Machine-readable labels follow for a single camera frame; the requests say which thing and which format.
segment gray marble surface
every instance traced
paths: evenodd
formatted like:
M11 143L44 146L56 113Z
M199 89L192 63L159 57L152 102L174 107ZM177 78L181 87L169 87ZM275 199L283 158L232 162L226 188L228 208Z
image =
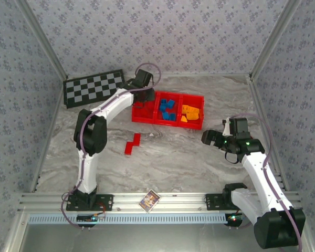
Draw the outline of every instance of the gray marble surface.
M122 111L108 125L108 143L101 152L97 170L99 192L220 192L226 183L252 182L241 164L230 164L224 153L201 142L203 131L223 130L222 119L241 112L253 112L246 77L167 77L156 90L202 95L202 130L131 122L131 108ZM61 105L37 191L64 192L78 176L78 152L73 141L78 113L98 103L66 109ZM253 137L263 142L258 121L249 118ZM124 155L127 141L141 133L141 145Z

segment black and white checkerboard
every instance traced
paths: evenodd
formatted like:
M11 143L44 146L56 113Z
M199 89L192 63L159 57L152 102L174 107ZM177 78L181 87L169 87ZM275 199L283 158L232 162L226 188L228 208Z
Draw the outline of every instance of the black and white checkerboard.
M67 109L110 98L125 83L122 70L66 80L64 104Z

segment purple cable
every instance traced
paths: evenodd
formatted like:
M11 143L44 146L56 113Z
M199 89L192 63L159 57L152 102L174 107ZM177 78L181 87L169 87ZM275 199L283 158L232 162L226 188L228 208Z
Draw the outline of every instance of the purple cable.
M255 118L258 118L265 126L266 126L266 129L267 129L267 133L269 135L269 142L270 142L270 146L269 146L269 151L268 151L268 154L264 160L264 163L262 164L262 168L263 168L263 171L264 171L264 176L265 176L265 179L269 185L269 187L271 188L272 192L274 193L274 196L277 198L278 202L280 203L280 205L282 206L283 210L285 210L285 213L287 214L290 222L292 223L292 226L293 226L293 229L295 231L295 234L296 234L296 237L298 239L298 244L299 244L299 248L298 248L298 252L302 252L302 240L301 240L301 236L300 236L300 232L299 232L299 229L293 219L293 217L291 216L290 212L288 211L288 209L286 208L286 206L284 205L284 203L282 202L282 200L280 199L280 196L279 194L277 193L277 191L275 190L274 186L272 185L269 177L268 177L268 174L267 174L267 168L265 167L269 158L270 158L270 154L271 154L271 151L272 151L272 143L274 142L273 140L273 135L272 135L272 132L271 132L271 129L269 127L269 125L265 122L264 119L262 119L260 116L258 116L257 114L252 114L252 113L240 113L240 114L236 114L234 116L232 116L231 118L235 118L235 117L243 117L243 116L250 116L250 117L255 117Z
M83 132L84 132L84 129L85 129L85 126L86 124L88 123L88 121L91 119L91 117L93 117L95 114L97 114L98 112L102 111L103 109L105 109L107 106L109 106L112 102L114 102L117 98L119 98L120 96L126 94L126 93L129 93L129 92L137 92L137 91L144 91L144 90L148 90L148 89L151 89L151 88L154 88L156 87L160 80L161 80L161 77L162 77L162 73L161 73L161 70L160 68L154 64L154 63L149 63L149 62L146 62L146 63L142 63L140 64L136 70L135 70L135 75L138 73L139 69L144 66L144 65L151 65L151 66L154 66L157 68L158 72L159 72L159 78L158 80L156 81L156 83L150 87L145 87L145 88L136 88L136 89L131 89L131 90L126 90L120 94L118 94L117 96L113 97L110 101L108 101L107 103L103 104L102 107L99 109L99 110L96 110L95 112L91 113L88 115L88 117L86 117L83 125L82 125L82 128L80 130L80 134L79 134L79 143L80 143L80 146L81 146L81 149L82 149L82 152L83 152L83 159L82 159L82 163L81 163L81 173L80 173L80 181L78 182L77 186L75 186L70 192L68 192L66 194L66 196L64 197L64 199L62 200L62 203L61 203L61 212L64 216L64 218L67 220L67 222L72 225L73 227L75 228L81 228L80 226L78 226L77 224L73 223L69 218L68 216L66 215L66 213L64 212L64 202L66 201L66 199L69 197L69 195L71 195L76 189L79 188L79 186L81 185L82 183L82 180L83 180L83 175L84 175L84 162L85 162L85 157L87 155L87 152L85 151L85 148L84 148L84 145L83 145Z

